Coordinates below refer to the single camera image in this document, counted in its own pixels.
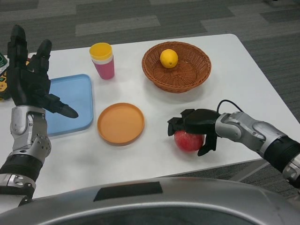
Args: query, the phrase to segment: orange plastic plate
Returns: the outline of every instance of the orange plastic plate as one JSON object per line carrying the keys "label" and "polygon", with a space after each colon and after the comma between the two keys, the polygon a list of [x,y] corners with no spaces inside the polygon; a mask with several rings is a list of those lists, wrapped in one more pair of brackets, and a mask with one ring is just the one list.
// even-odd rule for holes
{"label": "orange plastic plate", "polygon": [[129,103],[117,103],[104,109],[97,122],[98,132],[106,141],[129,144],[143,131],[145,118],[142,111]]}

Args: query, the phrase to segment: stacked cups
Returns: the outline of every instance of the stacked cups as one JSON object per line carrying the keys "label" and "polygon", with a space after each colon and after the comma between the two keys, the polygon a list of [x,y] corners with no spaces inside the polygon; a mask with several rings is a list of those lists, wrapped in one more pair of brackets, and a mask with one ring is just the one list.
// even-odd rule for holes
{"label": "stacked cups", "polygon": [[114,77],[113,50],[108,43],[94,44],[90,48],[90,56],[102,79]]}

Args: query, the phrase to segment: white table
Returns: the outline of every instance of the white table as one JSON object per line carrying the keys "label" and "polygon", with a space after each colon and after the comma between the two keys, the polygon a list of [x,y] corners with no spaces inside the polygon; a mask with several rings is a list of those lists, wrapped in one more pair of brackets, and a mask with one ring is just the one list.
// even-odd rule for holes
{"label": "white table", "polygon": [[[200,47],[208,54],[212,71],[200,87],[182,94],[157,88],[142,71],[144,53],[163,40],[114,45],[115,78],[100,79],[89,48],[53,51],[49,77],[88,74],[92,80],[94,121],[78,133],[51,139],[52,152],[37,180],[34,197],[53,195],[99,184],[140,180],[205,170],[257,160],[260,157],[239,143],[218,139],[217,151],[202,157],[186,155],[167,135],[167,121],[188,108],[216,109],[230,99],[257,120],[266,120],[300,141],[300,125],[235,35],[175,39]],[[132,144],[116,147],[97,132],[99,114],[109,105],[128,102],[146,119],[143,134]],[[13,145],[9,132],[12,100],[0,103],[0,163]],[[236,109],[224,103],[221,112]]]}

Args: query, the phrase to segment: brown woven basket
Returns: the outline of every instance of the brown woven basket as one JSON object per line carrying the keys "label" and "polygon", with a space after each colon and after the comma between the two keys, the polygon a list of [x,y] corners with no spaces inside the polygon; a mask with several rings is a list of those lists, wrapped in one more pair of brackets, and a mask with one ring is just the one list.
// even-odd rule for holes
{"label": "brown woven basket", "polygon": [[[173,49],[178,54],[174,68],[164,68],[160,54],[165,49]],[[142,59],[145,75],[160,89],[183,93],[202,84],[210,75],[209,57],[199,48],[183,42],[164,42],[150,48]]]}

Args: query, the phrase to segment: blue tray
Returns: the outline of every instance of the blue tray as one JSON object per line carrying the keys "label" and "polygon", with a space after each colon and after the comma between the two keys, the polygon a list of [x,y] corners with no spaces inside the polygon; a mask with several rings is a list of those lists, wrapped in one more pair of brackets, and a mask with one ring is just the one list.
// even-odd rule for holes
{"label": "blue tray", "polygon": [[93,101],[90,77],[79,74],[51,80],[50,93],[60,97],[60,100],[75,109],[76,119],[62,116],[58,113],[46,112],[48,135],[64,135],[85,130],[93,121]]}

